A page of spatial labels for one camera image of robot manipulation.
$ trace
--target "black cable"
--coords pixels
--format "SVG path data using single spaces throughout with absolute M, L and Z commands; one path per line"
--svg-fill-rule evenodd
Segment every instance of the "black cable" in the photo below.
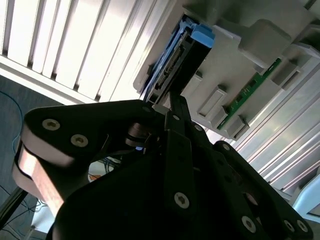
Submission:
M 11 195 L 11 193 L 9 193 L 3 186 L 0 185 L 0 188 L 1 188 L 3 191 L 5 191 L 9 196 Z M 22 206 L 24 206 L 25 208 L 29 209 L 31 212 L 35 212 L 35 211 L 33 211 L 31 208 L 28 207 L 28 204 L 27 204 L 26 200 L 23 200 L 23 202 L 24 202 L 25 205 L 23 205 L 23 204 L 21 203 Z
M 48 207 L 48 205 L 42 205 L 38 210 L 35 210 L 34 212 L 35 212 L 35 213 L 40 212 L 40 210 L 41 210 L 43 207 Z
M 15 220 L 16 218 L 20 217 L 22 214 L 25 214 L 26 212 L 28 212 L 29 210 L 25 210 L 22 213 L 20 213 L 19 215 L 15 216 L 14 218 L 12 218 L 10 221 L 8 221 L 3 227 L 5 227 L 6 225 L 8 225 L 9 223 L 11 223 L 13 220 Z
M 16 230 L 14 230 L 9 224 L 7 225 L 7 227 L 9 227 L 16 235 L 19 236 L 20 238 L 20 234 L 16 232 Z
M 6 229 L 2 229 L 1 231 L 5 231 L 5 232 L 8 232 L 12 235 L 12 237 L 14 237 L 15 239 L 17 240 L 20 240 L 19 238 L 17 238 L 12 232 L 10 232 L 9 230 L 6 230 Z

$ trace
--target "cable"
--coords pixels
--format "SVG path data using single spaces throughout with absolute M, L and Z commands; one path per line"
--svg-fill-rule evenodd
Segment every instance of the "cable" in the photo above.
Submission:
M 14 154 L 16 154 L 15 141 L 16 141 L 16 140 L 18 139 L 18 137 L 20 136 L 20 132 L 21 132 L 21 130 L 22 130 L 22 124 L 23 124 L 22 111 L 21 111 L 21 108 L 20 108 L 19 104 L 17 103 L 17 101 L 16 101 L 12 96 L 6 94 L 6 93 L 3 92 L 3 91 L 0 91 L 0 94 L 3 94 L 3 95 L 5 95 L 6 97 L 8 97 L 9 99 L 11 99 L 11 100 L 14 102 L 14 104 L 17 106 L 17 108 L 19 109 L 19 112 L 20 112 L 20 122 L 21 122 L 21 124 L 20 124 L 20 130 L 19 130 L 18 134 L 15 136 L 15 138 L 12 140 L 12 150 L 13 150 Z
M 7 227 L 11 228 L 11 230 L 12 230 L 16 235 L 19 236 L 18 238 L 21 239 L 19 233 L 17 233 L 16 230 L 14 230 L 10 225 L 7 225 Z
M 40 205 L 35 205 L 35 206 L 31 207 L 31 209 L 36 208 L 36 207 L 39 207 L 39 206 L 40 206 Z M 26 213 L 26 212 L 28 212 L 28 211 L 29 211 L 29 210 L 27 209 L 27 210 L 23 211 L 22 213 L 20 213 L 19 215 L 15 216 L 15 217 L 12 218 L 10 221 L 8 221 L 3 227 L 7 226 L 7 225 L 8 225 L 9 223 L 11 223 L 13 220 L 15 220 L 16 218 L 20 217 L 22 214 L 24 214 L 24 213 Z
M 8 232 L 8 233 L 10 233 L 11 235 L 12 235 L 12 237 L 14 237 L 15 239 L 17 239 L 17 240 L 21 240 L 21 239 L 19 239 L 19 238 L 17 238 L 12 232 L 10 232 L 9 230 L 7 230 L 7 229 L 2 229 L 1 231 L 5 231 L 5 232 Z
M 11 195 L 2 185 L 0 185 L 0 188 L 2 188 L 2 190 L 5 191 L 9 196 Z M 23 204 L 21 203 L 22 206 L 24 206 L 25 208 L 29 209 L 31 212 L 34 212 L 34 211 L 28 206 L 26 200 L 23 200 L 23 202 L 24 202 L 25 205 L 23 205 Z

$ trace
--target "blue cable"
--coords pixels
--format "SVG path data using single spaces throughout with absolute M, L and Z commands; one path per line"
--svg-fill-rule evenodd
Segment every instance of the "blue cable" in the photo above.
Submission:
M 13 97 L 11 97 L 10 95 L 6 94 L 6 93 L 3 92 L 3 91 L 0 91 L 0 94 L 3 94 L 3 95 L 5 95 L 6 97 L 8 97 L 9 99 L 11 99 L 11 100 L 14 102 L 14 104 L 18 107 L 19 112 L 20 112 L 20 122 L 21 122 L 20 131 L 19 131 L 18 134 L 15 136 L 15 138 L 12 140 L 12 150 L 13 150 L 14 154 L 16 154 L 15 141 L 16 141 L 16 140 L 18 139 L 18 137 L 20 136 L 20 132 L 21 132 L 21 130 L 22 130 L 22 124 L 23 124 L 22 111 L 21 111 L 21 108 L 20 108 L 19 104 L 17 103 L 17 101 L 16 101 Z

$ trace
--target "screw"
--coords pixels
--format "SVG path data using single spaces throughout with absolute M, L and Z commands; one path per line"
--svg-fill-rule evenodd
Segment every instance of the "screw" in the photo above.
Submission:
M 295 228 L 291 225 L 291 223 L 287 220 L 284 220 L 283 221 L 284 224 L 286 225 L 286 227 L 291 231 L 291 232 L 294 232 L 295 231 Z
M 182 209 L 187 209 L 190 205 L 189 199 L 182 192 L 177 192 L 174 195 L 174 201 Z
M 150 108 L 148 108 L 147 106 L 143 106 L 142 109 L 145 110 L 148 113 L 151 113 Z
M 256 225 L 250 217 L 243 216 L 241 220 L 242 224 L 245 226 L 246 229 L 248 229 L 249 232 L 254 234 L 257 231 Z
M 71 137 L 71 143 L 79 148 L 86 147 L 88 145 L 88 142 L 88 139 L 81 134 L 75 134 Z
M 199 125 L 194 125 L 195 129 L 197 129 L 198 131 L 202 131 L 202 127 L 200 127 Z
M 223 146 L 223 148 L 225 149 L 225 150 L 227 150 L 227 151 L 229 151 L 230 150 L 230 147 L 227 145 L 227 144 L 222 144 L 222 146 Z
M 308 232 L 308 228 L 307 226 L 300 220 L 297 220 L 296 223 L 298 224 L 298 226 L 301 228 L 302 231 L 304 232 Z
M 60 123 L 54 119 L 46 119 L 42 122 L 42 126 L 50 131 L 55 131 L 60 128 Z

